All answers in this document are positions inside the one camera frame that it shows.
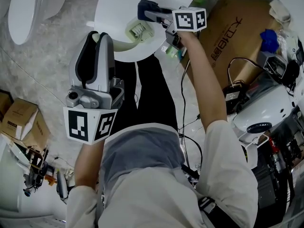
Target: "blue object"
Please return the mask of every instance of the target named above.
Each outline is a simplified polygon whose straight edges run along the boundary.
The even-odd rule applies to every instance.
[[[180,61],[183,59],[182,52],[183,50],[179,50],[177,53],[177,57],[179,58]]]
[[[275,53],[279,49],[279,43],[277,42],[277,36],[274,30],[266,29],[260,36],[263,40],[261,51]]]

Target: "toilet lid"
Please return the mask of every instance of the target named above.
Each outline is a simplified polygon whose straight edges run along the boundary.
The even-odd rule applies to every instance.
[[[9,6],[9,33],[21,45],[30,37],[38,17],[41,0],[11,0]]]

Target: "toilet bowl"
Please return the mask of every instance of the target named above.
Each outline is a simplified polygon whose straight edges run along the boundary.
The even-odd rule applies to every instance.
[[[56,15],[65,0],[11,0],[9,5],[9,33],[21,45],[29,40],[37,26]]]

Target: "tiled floor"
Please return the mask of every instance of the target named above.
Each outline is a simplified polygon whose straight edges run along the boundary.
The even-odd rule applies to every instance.
[[[68,140],[65,133],[62,102],[65,102],[70,87],[68,64],[79,41],[91,30],[86,26],[94,20],[98,0],[66,0],[61,11],[43,22],[33,38],[17,46],[10,38],[7,15],[0,21],[0,88],[10,91],[13,97],[24,98],[39,105],[51,131],[48,161],[57,166],[68,167],[63,160],[54,161],[60,156],[74,165],[81,144]],[[217,0],[205,0],[207,10]],[[176,59],[171,59],[161,49],[156,52],[161,62],[163,74],[176,104],[179,126],[182,125],[183,100],[180,83],[183,68]],[[137,94],[140,85],[138,80]],[[184,80],[184,94],[187,100],[185,124],[192,122],[198,115],[195,91],[188,78]],[[186,134],[194,138],[201,146],[204,131],[200,121],[186,127]],[[200,160],[197,147],[186,141],[190,164],[195,167]]]

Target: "hand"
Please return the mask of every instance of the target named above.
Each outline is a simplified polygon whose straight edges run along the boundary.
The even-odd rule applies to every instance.
[[[189,31],[178,31],[177,34],[180,36],[181,42],[184,46],[187,46],[187,44],[196,39],[193,32]]]

